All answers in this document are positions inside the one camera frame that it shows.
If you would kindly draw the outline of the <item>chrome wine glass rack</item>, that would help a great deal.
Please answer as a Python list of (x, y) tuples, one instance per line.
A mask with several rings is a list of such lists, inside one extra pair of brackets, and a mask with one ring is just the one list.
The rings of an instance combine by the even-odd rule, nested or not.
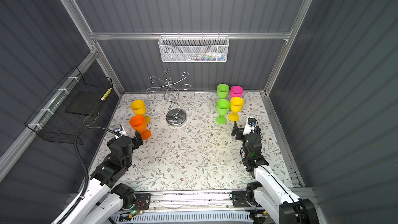
[(165, 120), (167, 124), (178, 127), (187, 121), (187, 113), (185, 110), (183, 110), (178, 103), (180, 92), (181, 91), (187, 91), (191, 88), (190, 84), (183, 84), (182, 88), (176, 87), (178, 84), (182, 83), (184, 80), (186, 80), (189, 77), (188, 72), (182, 72), (179, 76), (180, 79), (176, 82), (173, 81), (173, 70), (172, 69), (167, 69), (164, 71), (164, 75), (166, 78), (164, 80), (156, 77), (156, 76), (150, 76), (147, 79), (147, 82), (151, 85), (155, 83), (155, 80), (161, 82), (162, 84), (160, 86), (151, 86), (147, 88), (146, 94), (147, 95), (155, 95), (157, 91), (160, 89), (164, 89), (165, 91), (163, 92), (163, 99), (169, 102), (169, 106), (167, 108), (167, 113)]

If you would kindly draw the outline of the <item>orange wine glass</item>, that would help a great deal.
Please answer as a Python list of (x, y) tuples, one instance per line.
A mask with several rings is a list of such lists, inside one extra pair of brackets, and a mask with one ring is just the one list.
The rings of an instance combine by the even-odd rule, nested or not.
[(152, 133), (150, 130), (147, 129), (147, 123), (142, 115), (135, 115), (129, 121), (130, 126), (135, 130), (138, 131), (141, 135), (143, 140), (148, 140), (151, 138)]

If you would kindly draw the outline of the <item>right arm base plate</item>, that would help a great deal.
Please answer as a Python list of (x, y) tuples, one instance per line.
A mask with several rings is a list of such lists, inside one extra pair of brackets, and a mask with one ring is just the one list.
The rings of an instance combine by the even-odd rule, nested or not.
[(229, 197), (235, 208), (258, 206), (264, 209), (272, 209), (277, 206), (264, 187), (257, 189), (247, 188), (243, 191), (233, 191), (229, 193)]

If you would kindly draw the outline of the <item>yellow wine glass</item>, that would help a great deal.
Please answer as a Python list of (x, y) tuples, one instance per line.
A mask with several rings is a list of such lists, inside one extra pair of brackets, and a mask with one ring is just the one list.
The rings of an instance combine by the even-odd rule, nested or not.
[(242, 110), (244, 105), (244, 100), (241, 97), (235, 96), (230, 99), (230, 110), (232, 113), (229, 115), (229, 120), (238, 121), (238, 113)]
[(147, 109), (145, 106), (145, 102), (143, 100), (135, 100), (130, 105), (131, 110), (134, 112), (135, 115), (143, 116), (146, 123), (149, 123), (151, 118), (146, 115)]

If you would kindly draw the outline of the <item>pink wine glass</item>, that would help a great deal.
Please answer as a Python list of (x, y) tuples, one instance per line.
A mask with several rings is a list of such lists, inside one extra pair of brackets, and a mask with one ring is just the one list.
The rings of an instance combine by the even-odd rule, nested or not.
[(242, 97), (244, 93), (244, 90), (240, 86), (233, 86), (230, 89), (230, 98), (234, 97)]

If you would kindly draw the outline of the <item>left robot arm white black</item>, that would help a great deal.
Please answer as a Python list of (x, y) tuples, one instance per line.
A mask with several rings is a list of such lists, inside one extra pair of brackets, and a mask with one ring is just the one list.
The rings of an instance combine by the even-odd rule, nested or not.
[(124, 131), (110, 131), (115, 137), (107, 142), (110, 153), (91, 176), (85, 173), (81, 192), (53, 221), (54, 224), (103, 224), (114, 213), (123, 209), (137, 213), (140, 202), (134, 190), (117, 181), (132, 166), (133, 150), (144, 144), (140, 132), (133, 137)]

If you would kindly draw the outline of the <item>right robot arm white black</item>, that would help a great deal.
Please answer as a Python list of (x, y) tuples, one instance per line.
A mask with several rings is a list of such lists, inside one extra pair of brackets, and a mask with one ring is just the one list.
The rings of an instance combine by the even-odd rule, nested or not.
[(234, 122), (231, 135), (241, 141), (240, 157), (247, 172), (255, 179), (248, 183), (246, 199), (260, 205), (276, 224), (318, 224), (314, 203), (290, 190), (273, 172), (261, 154), (262, 133), (255, 118), (248, 118), (243, 128)]

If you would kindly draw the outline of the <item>green wine glass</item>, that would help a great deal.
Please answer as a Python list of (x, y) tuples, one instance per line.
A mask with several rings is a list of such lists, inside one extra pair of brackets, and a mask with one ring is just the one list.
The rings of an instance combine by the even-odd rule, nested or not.
[(219, 99), (225, 99), (229, 94), (230, 87), (227, 84), (219, 84), (217, 86), (217, 96)]
[(225, 99), (217, 101), (217, 113), (219, 116), (216, 118), (218, 124), (225, 124), (227, 122), (226, 114), (229, 112), (230, 102)]

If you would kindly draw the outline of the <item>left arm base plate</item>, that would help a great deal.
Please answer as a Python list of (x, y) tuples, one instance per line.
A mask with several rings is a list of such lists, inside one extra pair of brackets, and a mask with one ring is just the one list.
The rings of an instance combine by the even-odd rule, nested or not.
[(130, 194), (123, 199), (121, 210), (145, 211), (149, 209), (151, 194)]

